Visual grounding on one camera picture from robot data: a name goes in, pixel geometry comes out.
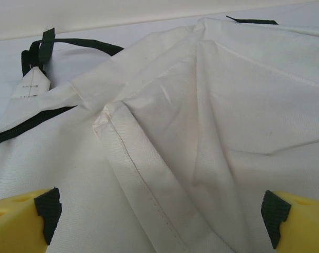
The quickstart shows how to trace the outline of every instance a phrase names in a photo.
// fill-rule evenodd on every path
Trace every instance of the black strap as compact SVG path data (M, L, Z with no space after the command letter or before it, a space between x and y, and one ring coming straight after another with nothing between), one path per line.
M227 18L230 18L231 20L234 20L238 23L248 23L248 24L263 24L263 25L278 25L274 20L239 20L237 18L232 18L229 16L226 16Z
M15 138L15 137L23 134L24 132L40 125L44 121L47 121L55 116L58 116L61 113L64 113L72 108L74 108L74 106L62 107L62 108L58 108L58 109L46 110L46 111L39 112L37 115L32 116L30 119L22 122L21 124L11 128L7 131L0 133L0 143L4 142L6 140L9 140L9 139Z
M55 38L55 29L53 28L43 33L42 40L33 42L29 50L22 52L21 65L23 76L25 76L33 67L36 66L43 71L43 65L47 63L52 56L55 42L63 42L76 46L95 48L111 56L123 50L123 48L120 46L111 45L97 40L85 40L81 38Z

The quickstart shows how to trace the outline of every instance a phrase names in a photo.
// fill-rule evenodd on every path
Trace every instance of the stitched seam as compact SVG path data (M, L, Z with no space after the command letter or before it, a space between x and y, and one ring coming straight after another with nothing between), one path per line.
M168 69L166 69L164 72L162 72L160 75L157 75L156 77L152 78L149 82L147 82L145 85L143 85L142 87L140 87L137 91L131 93L129 96L127 96L125 99L129 99L135 95L137 95L142 89L144 89L146 86L148 86L149 84L151 84L155 79L157 78L161 78L162 76L164 76L167 72L169 72L171 69L173 69L175 66L177 66L178 64L180 64L183 61L178 61L176 62L174 65L172 65L171 67L169 67Z
M307 79L307 78L305 78L305 77L299 76L299 75L294 74L294 73L289 72L289 71L284 71L284 70L282 70L282 69L279 69L278 67L269 65L268 63L261 62L261 61L258 61L258 60L256 60L256 59L248 58L248 57L246 57L246 56L244 56L244 55L242 55L242 54L239 54L239 53L233 51L232 49L229 49L228 47L226 47L226 46L220 44L219 42L216 42L216 41L213 41L213 40L209 40L209 41L212 41L212 42L214 42L216 45L222 47L222 48L225 49L228 53L233 54L233 55L235 55L235 56L237 56L237 57L239 57L239 58L245 59L246 61L251 62L251 63L253 63L253 64L255 64L255 65L258 65L258 66L260 66L260 67L262 67L262 68L264 68L264 69L267 69L267 70L270 70L270 71L274 71L274 72L280 73L280 74L282 74L282 75L289 75L289 76L295 77L295 78L297 78L297 79L302 79L302 80L305 81L305 82L303 82L304 85L308 85L308 86L311 86L311 87L319 88L319 82L317 82L317 81Z
M128 150L121 138L121 136L118 134L116 128L114 127L113 123L111 122L111 120L109 119L109 123L111 124L114 132L116 133L116 135L118 136L118 139L123 147L123 151L127 156L127 161L129 162L130 166L132 166L134 168L134 172L138 175L138 178L140 180L140 183L143 185L143 188L145 189L145 191L151 195L151 200L153 201L153 204L156 206L157 211L159 212L160 216L162 217L162 219L165 221L166 225L168 226L168 228L170 229L170 231L172 232L173 236L177 239L178 244L180 245L181 249L184 252L190 252L185 244L182 242L182 239L180 238L180 236L178 235L177 231L174 229L171 221L167 218L163 208L161 207L161 205L159 204L158 200L156 199L156 197L153 195L153 193L151 192L151 190L149 189L148 185L146 184L143 176L141 175L141 173L139 172L139 170L137 169L136 165L134 164L131 156L128 153Z
M74 92L80 97L80 99L85 102L85 100L83 99L83 97L81 96L81 92L76 88L76 86L74 86L74 84L71 82L72 80L69 81L70 83L70 87L74 90Z
M29 88L29 94L28 94L28 97L31 96L31 91L32 91L32 85L33 85L33 82L34 82L34 72L35 70L33 70L33 76L32 76L32 81L30 83L30 88Z

